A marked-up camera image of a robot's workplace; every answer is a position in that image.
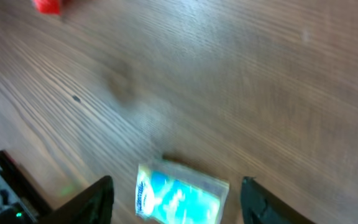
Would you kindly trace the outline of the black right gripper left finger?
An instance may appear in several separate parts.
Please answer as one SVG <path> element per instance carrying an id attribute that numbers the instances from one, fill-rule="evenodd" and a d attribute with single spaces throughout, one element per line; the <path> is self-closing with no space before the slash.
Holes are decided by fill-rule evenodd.
<path id="1" fill-rule="evenodd" d="M 113 179 L 106 175 L 59 209 L 41 218 L 39 224 L 110 224 L 113 204 Z"/>

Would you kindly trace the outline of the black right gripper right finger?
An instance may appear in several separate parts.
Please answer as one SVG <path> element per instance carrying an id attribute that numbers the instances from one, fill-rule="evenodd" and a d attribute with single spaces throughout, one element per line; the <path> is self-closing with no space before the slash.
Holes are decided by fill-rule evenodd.
<path id="1" fill-rule="evenodd" d="M 241 209 L 245 224 L 313 224 L 256 182 L 254 177 L 243 178 Z"/>

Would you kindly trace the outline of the teal tissue pack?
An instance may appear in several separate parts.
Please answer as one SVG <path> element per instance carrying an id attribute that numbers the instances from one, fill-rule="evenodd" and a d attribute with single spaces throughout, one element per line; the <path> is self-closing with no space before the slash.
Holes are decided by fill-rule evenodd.
<path id="1" fill-rule="evenodd" d="M 218 224 L 229 183 L 179 163 L 153 160 L 139 164 L 135 213 L 171 224 Z"/>

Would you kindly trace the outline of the red snack packet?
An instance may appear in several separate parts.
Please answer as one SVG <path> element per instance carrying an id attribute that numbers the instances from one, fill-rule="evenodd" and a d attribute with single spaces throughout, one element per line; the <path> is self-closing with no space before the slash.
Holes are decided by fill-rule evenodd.
<path id="1" fill-rule="evenodd" d="M 61 14 L 60 0 L 32 0 L 36 10 L 42 14 Z"/>

